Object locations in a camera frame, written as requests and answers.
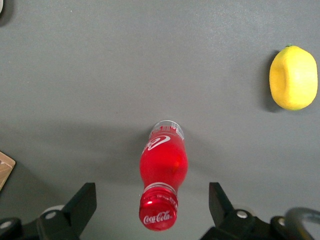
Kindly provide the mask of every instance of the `clear bottle neck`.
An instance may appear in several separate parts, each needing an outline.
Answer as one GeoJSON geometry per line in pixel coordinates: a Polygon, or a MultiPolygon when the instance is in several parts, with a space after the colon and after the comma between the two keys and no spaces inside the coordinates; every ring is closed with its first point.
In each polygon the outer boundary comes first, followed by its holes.
{"type": "Polygon", "coordinates": [[[151,183],[151,184],[149,184],[148,186],[145,187],[143,193],[145,193],[146,191],[148,191],[148,190],[150,190],[152,188],[164,188],[164,189],[167,189],[177,197],[177,191],[172,186],[170,186],[169,184],[166,184],[165,182],[154,182],[154,183],[151,183]]]}

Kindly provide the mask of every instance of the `yellow lemon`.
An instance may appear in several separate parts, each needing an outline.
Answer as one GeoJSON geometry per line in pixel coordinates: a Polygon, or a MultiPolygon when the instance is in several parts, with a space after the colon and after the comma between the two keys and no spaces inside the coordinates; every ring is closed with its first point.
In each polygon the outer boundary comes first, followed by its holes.
{"type": "Polygon", "coordinates": [[[272,98],[280,107],[294,111],[305,108],[318,90],[314,57],[298,46],[286,46],[271,64],[269,83],[272,98]]]}

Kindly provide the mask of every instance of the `red bottle cap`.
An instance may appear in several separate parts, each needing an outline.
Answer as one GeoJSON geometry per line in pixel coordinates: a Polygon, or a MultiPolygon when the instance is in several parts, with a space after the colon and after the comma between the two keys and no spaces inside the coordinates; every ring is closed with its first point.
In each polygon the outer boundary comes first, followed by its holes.
{"type": "Polygon", "coordinates": [[[141,196],[139,217],[142,224],[153,231],[171,228],[177,219],[177,194],[163,186],[145,189],[141,196]]]}

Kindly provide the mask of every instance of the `red plastic bottle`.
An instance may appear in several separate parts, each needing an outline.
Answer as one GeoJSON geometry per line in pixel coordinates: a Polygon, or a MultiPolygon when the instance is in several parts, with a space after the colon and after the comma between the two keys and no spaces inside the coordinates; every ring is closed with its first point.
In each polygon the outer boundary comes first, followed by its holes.
{"type": "Polygon", "coordinates": [[[188,171],[184,133],[170,120],[158,122],[140,160],[144,191],[140,200],[139,218],[153,231],[171,228],[178,211],[177,192],[188,171]]]}

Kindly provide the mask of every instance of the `coca-cola logo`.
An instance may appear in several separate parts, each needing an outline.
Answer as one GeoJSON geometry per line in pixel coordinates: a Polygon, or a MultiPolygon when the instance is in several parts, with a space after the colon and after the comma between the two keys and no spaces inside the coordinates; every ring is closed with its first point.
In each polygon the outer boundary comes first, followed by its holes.
{"type": "Polygon", "coordinates": [[[172,219],[172,216],[169,213],[170,213],[170,210],[161,211],[157,215],[154,215],[154,216],[146,215],[143,219],[143,223],[145,225],[147,225],[147,224],[154,224],[154,223],[160,223],[163,221],[167,221],[169,219],[172,219]]]}
{"type": "Polygon", "coordinates": [[[154,149],[155,147],[159,146],[160,144],[163,144],[165,142],[168,142],[171,138],[167,135],[161,135],[158,136],[157,138],[151,140],[150,142],[148,142],[148,144],[145,146],[145,148],[143,149],[143,151],[145,151],[146,149],[148,151],[154,149]]]}

